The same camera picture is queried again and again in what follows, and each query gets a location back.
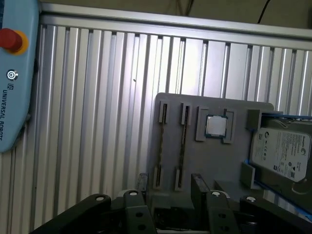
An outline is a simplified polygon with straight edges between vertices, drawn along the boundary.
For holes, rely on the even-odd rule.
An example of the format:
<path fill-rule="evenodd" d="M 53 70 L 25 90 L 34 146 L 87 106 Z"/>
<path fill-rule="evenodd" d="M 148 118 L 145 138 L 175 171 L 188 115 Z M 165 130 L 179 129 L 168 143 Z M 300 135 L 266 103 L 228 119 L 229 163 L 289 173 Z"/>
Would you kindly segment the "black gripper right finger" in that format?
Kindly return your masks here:
<path fill-rule="evenodd" d="M 211 234 L 310 234 L 312 224 L 258 196 L 234 202 L 191 175 L 191 199 L 201 227 Z"/>

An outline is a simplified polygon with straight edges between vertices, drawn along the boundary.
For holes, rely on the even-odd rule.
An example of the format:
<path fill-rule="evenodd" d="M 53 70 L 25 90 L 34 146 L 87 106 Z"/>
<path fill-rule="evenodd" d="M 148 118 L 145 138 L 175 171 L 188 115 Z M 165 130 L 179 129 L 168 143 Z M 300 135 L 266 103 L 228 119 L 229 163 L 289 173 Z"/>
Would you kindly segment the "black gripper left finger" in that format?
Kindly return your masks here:
<path fill-rule="evenodd" d="M 146 203 L 148 174 L 140 173 L 136 189 L 125 190 L 111 199 L 93 194 L 50 221 L 34 234 L 155 234 Z"/>

